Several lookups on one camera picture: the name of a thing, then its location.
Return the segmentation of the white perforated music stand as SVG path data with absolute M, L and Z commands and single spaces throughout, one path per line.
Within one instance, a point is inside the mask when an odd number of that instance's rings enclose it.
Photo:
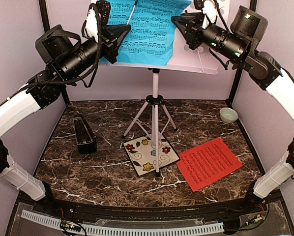
M 216 0 L 201 0 L 199 1 L 201 8 L 201 12 L 206 16 L 207 21 L 213 20 L 213 15 L 222 17 L 220 14 L 219 9 L 219 3 Z M 151 138 L 151 143 L 155 145 L 155 176 L 158 178 L 160 177 L 160 158 L 159 158 L 159 136 L 162 135 L 161 132 L 159 132 L 159 107 L 162 107 L 165 111 L 165 114 L 167 115 L 168 121 L 167 123 L 170 123 L 175 130 L 177 130 L 177 127 L 175 123 L 172 120 L 172 117 L 170 113 L 168 112 L 165 104 L 163 103 L 163 97 L 158 94 L 158 88 L 159 88 L 159 68 L 150 68 L 150 71 L 152 71 L 152 95 L 149 95 L 146 97 L 146 101 L 139 110 L 139 112 L 136 114 L 126 131 L 123 133 L 122 138 L 124 139 L 129 131 L 132 129 L 134 124 L 138 124 L 140 128 L 145 132 L 147 137 Z M 151 116 L 151 133 L 148 133 L 143 126 L 138 122 L 139 117 L 143 113 L 143 111 L 146 109 L 148 105 L 151 105 L 152 107 L 152 116 Z

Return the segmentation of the blue sheet music paper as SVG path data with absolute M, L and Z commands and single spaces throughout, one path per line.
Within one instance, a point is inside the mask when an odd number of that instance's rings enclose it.
M 173 54 L 176 31 L 171 17 L 179 16 L 191 3 L 190 0 L 111 0 L 108 24 L 131 26 L 118 50 L 117 62 L 165 66 Z

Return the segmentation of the red sheet music paper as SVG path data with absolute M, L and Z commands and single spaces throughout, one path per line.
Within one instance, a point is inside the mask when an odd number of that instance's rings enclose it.
M 176 164 L 193 192 L 243 166 L 221 138 L 184 151 L 179 157 Z

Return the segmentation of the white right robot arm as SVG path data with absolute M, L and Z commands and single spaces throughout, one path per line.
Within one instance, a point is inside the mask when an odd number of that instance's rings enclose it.
M 233 68 L 248 72 L 261 89 L 267 91 L 294 121 L 294 79 L 288 71 L 267 52 L 257 51 L 268 21 L 256 12 L 240 6 L 231 26 L 216 25 L 222 18 L 215 0 L 196 0 L 198 12 L 183 13 L 172 17 L 190 49 L 201 44 L 209 46 L 210 53 L 219 52 Z M 246 198 L 241 201 L 241 210 L 252 213 L 272 190 L 294 174 L 294 138 L 283 157 L 261 178 L 250 185 Z

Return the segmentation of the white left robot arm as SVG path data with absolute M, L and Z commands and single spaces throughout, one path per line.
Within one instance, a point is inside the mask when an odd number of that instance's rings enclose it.
M 2 142 L 2 136 L 28 116 L 56 101 L 67 85 L 74 85 L 96 72 L 101 58 L 115 63 L 121 43 L 131 30 L 129 24 L 108 25 L 107 19 L 90 11 L 84 23 L 90 38 L 57 25 L 36 40 L 35 47 L 45 62 L 45 70 L 32 77 L 0 104 L 0 177 L 25 192 L 48 214 L 59 210 L 49 185 L 19 166 Z

